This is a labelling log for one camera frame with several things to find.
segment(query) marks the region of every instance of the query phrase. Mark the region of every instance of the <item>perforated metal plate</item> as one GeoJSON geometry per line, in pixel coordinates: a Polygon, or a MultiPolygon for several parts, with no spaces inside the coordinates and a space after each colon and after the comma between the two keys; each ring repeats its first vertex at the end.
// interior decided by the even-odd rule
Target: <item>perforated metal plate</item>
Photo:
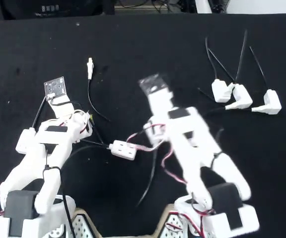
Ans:
{"type": "MultiPolygon", "coordinates": [[[[72,222],[76,238],[95,238],[86,218],[83,215],[77,215],[72,222]]],[[[43,238],[72,238],[70,229],[66,229],[64,225],[49,232],[43,238]]]]}

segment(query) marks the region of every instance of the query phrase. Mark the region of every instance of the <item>white connector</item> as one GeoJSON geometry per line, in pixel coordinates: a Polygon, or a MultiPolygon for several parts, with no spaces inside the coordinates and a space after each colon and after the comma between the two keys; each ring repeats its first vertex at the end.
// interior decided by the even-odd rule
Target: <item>white connector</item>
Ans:
{"type": "Polygon", "coordinates": [[[245,109],[250,107],[253,103],[247,89],[242,84],[235,84],[232,93],[236,101],[230,105],[225,106],[226,110],[245,109]]]}
{"type": "Polygon", "coordinates": [[[234,84],[230,83],[228,86],[225,81],[215,79],[212,83],[212,90],[214,100],[217,103],[226,103],[230,100],[234,84]]]}
{"type": "Polygon", "coordinates": [[[127,160],[134,160],[137,153],[135,144],[127,143],[121,140],[113,141],[113,144],[109,145],[109,149],[111,150],[111,154],[127,160]]]}
{"type": "Polygon", "coordinates": [[[88,67],[88,79],[91,80],[92,79],[93,68],[94,68],[94,64],[93,64],[92,58],[89,58],[89,61],[87,63],[87,67],[88,67]]]}
{"type": "Polygon", "coordinates": [[[259,112],[259,113],[266,113],[269,115],[278,114],[279,111],[282,109],[278,94],[276,91],[268,89],[265,93],[264,97],[265,105],[252,108],[252,112],[259,112]]]}
{"type": "Polygon", "coordinates": [[[27,153],[27,147],[32,144],[32,141],[36,135],[35,128],[31,127],[29,129],[24,129],[23,132],[21,133],[18,143],[16,145],[15,150],[19,154],[26,155],[27,153]]]}

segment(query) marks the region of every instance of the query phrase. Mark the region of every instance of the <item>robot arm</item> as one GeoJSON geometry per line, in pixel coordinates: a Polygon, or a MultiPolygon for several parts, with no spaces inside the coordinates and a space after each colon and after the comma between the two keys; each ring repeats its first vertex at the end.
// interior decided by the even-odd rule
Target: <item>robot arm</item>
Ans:
{"type": "MultiPolygon", "coordinates": [[[[22,190],[35,179],[44,179],[40,192],[33,199],[33,207],[28,207],[28,209],[33,209],[38,217],[23,219],[20,229],[15,229],[11,227],[15,221],[11,222],[9,217],[0,216],[0,238],[7,238],[14,234],[23,238],[40,238],[61,224],[67,224],[63,203],[54,204],[59,196],[57,193],[61,185],[60,173],[54,169],[46,170],[45,166],[47,164],[49,167],[62,168],[71,154],[72,144],[92,134],[88,120],[88,113],[75,110],[71,115],[48,120],[41,124],[39,131],[27,146],[27,153],[21,163],[0,185],[0,204],[6,215],[10,207],[19,206],[24,210],[22,204],[16,205],[14,201],[11,201],[12,199],[8,199],[11,192],[22,190]]],[[[70,213],[73,214],[74,200],[68,196],[67,204],[70,213]]]]}
{"type": "Polygon", "coordinates": [[[139,84],[147,95],[154,114],[149,124],[165,125],[164,133],[160,130],[160,126],[146,130],[150,142],[156,144],[161,138],[166,138],[165,140],[171,144],[176,159],[183,169],[189,195],[175,202],[176,209],[180,213],[188,214],[199,227],[206,211],[217,209],[215,215],[205,216],[203,220],[206,234],[217,238],[229,238],[258,230],[259,222],[255,209],[242,204],[242,201],[251,197],[249,184],[231,158],[216,143],[209,132],[208,125],[198,111],[195,108],[174,107],[171,104],[172,93],[159,75],[143,79],[139,84]],[[166,107],[166,111],[165,107],[157,109],[161,105],[170,104],[171,107],[166,107]],[[219,187],[206,188],[200,175],[200,168],[203,166],[211,168],[227,183],[219,187]],[[231,204],[228,197],[234,198],[238,207],[231,204]],[[197,213],[195,206],[187,203],[191,199],[197,202],[197,210],[201,213],[197,213]],[[239,216],[233,216],[236,220],[237,218],[238,221],[240,220],[240,224],[235,225],[236,228],[233,221],[229,222],[229,211],[224,211],[223,205],[220,205],[223,200],[230,203],[229,209],[233,213],[234,211],[239,213],[239,216]]]}

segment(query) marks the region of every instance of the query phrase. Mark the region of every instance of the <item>white plug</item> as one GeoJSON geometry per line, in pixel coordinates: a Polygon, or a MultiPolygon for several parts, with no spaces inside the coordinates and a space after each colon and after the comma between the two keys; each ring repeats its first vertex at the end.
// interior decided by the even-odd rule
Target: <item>white plug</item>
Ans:
{"type": "Polygon", "coordinates": [[[18,139],[18,143],[16,145],[15,150],[19,154],[26,155],[27,147],[32,143],[35,135],[36,135],[35,128],[31,127],[29,129],[24,129],[18,139]]]}
{"type": "Polygon", "coordinates": [[[87,63],[87,67],[88,67],[88,79],[91,80],[92,79],[93,68],[94,68],[94,64],[93,64],[92,58],[89,58],[89,61],[87,63]]]}
{"type": "Polygon", "coordinates": [[[236,101],[230,105],[225,106],[226,110],[245,109],[250,107],[253,103],[247,89],[242,84],[235,84],[232,93],[236,101]]]}
{"type": "Polygon", "coordinates": [[[251,111],[259,112],[259,113],[266,113],[269,115],[278,114],[279,111],[282,109],[278,94],[276,91],[268,89],[265,93],[264,97],[264,104],[263,106],[252,108],[251,111]]]}
{"type": "Polygon", "coordinates": [[[234,84],[230,83],[228,86],[225,81],[215,79],[212,83],[212,90],[214,100],[217,103],[226,103],[230,100],[234,84]]]}
{"type": "Polygon", "coordinates": [[[121,140],[113,141],[113,144],[109,145],[109,149],[111,150],[111,154],[127,160],[134,160],[137,153],[135,144],[127,143],[121,140]]]}

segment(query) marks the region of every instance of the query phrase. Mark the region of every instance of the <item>black table surface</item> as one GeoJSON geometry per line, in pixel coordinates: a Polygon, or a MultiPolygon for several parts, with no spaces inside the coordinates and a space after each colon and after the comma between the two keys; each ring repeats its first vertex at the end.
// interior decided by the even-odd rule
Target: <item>black table surface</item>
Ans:
{"type": "MultiPolygon", "coordinates": [[[[244,30],[260,60],[268,88],[278,92],[283,109],[276,116],[250,112],[208,115],[213,135],[220,128],[223,150],[251,186],[247,202],[256,208],[261,228],[248,237],[286,237],[286,15],[142,15],[98,16],[0,22],[0,183],[23,158],[15,146],[31,126],[44,96],[43,82],[64,76],[71,100],[84,110],[87,102],[88,57],[96,65],[91,95],[98,110],[112,120],[94,116],[106,141],[125,140],[141,130],[151,116],[137,81],[156,72],[168,75],[175,104],[205,113],[218,105],[197,90],[211,94],[213,70],[205,37],[216,55],[236,74],[244,30]]],[[[219,77],[229,82],[219,71],[219,77]]],[[[239,77],[263,103],[267,89],[247,48],[239,77]]],[[[49,107],[41,114],[54,116],[49,107]]],[[[144,143],[142,136],[137,142],[144,143]]],[[[78,207],[93,219],[103,236],[152,234],[163,209],[185,195],[183,185],[167,176],[160,160],[143,204],[135,205],[150,173],[152,155],[138,153],[134,162],[92,149],[65,164],[64,186],[78,207]]],[[[176,159],[169,168],[181,174],[176,159]]],[[[217,183],[203,170],[206,184],[217,183]]],[[[40,183],[31,185],[38,189],[40,183]]]]}

